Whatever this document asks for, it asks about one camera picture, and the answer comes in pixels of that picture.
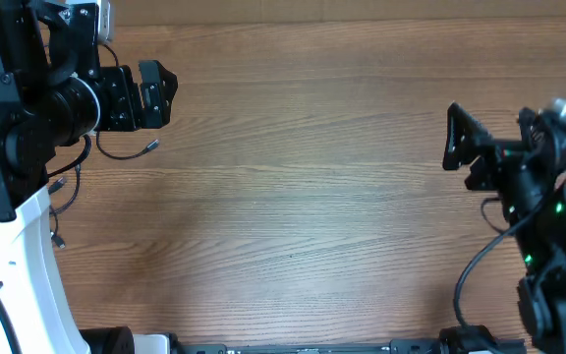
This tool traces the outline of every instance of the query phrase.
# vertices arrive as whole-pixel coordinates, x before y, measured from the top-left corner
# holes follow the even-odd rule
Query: screw
[[[10,78],[10,74],[4,74],[4,75],[1,76],[1,82],[4,85],[9,85],[11,81],[12,81],[12,78]]]

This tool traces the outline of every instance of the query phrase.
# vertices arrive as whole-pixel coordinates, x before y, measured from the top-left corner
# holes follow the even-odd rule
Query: white ring
[[[87,134],[91,133],[92,131],[95,130],[95,128],[97,128],[97,126],[99,126],[99,118],[100,118],[100,107],[99,107],[99,99],[97,99],[97,96],[95,95],[95,92],[93,91],[93,89],[87,84],[85,83],[85,81],[83,81],[82,79],[72,76],[72,79],[76,79],[79,82],[83,83],[84,86],[86,86],[86,88],[88,89],[88,91],[90,92],[90,94],[93,96],[93,98],[95,99],[95,105],[97,106],[97,120],[95,121],[95,125],[93,126],[93,128],[91,128],[88,132],[86,132]]]

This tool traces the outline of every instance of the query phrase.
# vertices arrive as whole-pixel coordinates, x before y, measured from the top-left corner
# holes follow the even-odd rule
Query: wooden surface
[[[436,337],[493,235],[487,194],[441,169],[449,103],[518,138],[520,108],[566,96],[566,18],[118,33],[124,64],[158,59],[178,75],[172,123],[103,135],[117,154],[161,146],[124,162],[91,154],[56,256],[80,327],[186,343]],[[80,149],[59,148],[49,168]],[[467,319],[524,335],[522,274],[504,242],[467,282]]]
[[[113,0],[119,26],[566,16],[566,0]]]

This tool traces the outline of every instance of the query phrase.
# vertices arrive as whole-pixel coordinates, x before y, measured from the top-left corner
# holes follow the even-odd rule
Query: wooden table
[[[454,325],[455,281],[493,232],[489,194],[440,166],[446,109],[518,138],[519,109],[566,97],[566,18],[119,28],[114,49],[178,75],[172,123],[103,135],[115,154],[161,146],[91,154],[56,255],[80,327],[186,343],[385,342]],[[490,254],[465,287],[467,319],[524,335],[523,272],[513,242]]]

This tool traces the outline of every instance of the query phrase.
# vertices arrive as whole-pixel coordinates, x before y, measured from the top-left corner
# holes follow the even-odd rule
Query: bolt
[[[9,85],[11,81],[12,81],[12,78],[10,77],[10,74],[4,74],[4,75],[1,76],[1,82],[4,85]]]

